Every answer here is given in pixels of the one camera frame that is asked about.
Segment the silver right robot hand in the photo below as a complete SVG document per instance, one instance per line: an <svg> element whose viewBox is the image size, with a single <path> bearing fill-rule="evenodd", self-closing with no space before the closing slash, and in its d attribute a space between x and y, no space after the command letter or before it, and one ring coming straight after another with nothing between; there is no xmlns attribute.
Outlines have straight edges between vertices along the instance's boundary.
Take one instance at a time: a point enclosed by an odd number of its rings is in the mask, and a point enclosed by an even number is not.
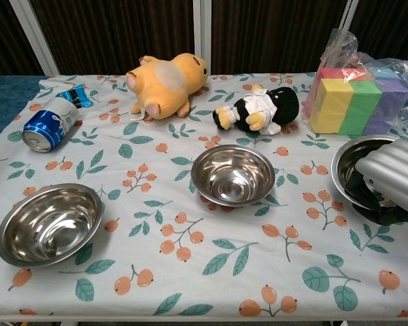
<svg viewBox="0 0 408 326"><path fill-rule="evenodd" d="M384 135L350 141L333 158L332 176L363 217L408 222L408 141Z"/></svg>

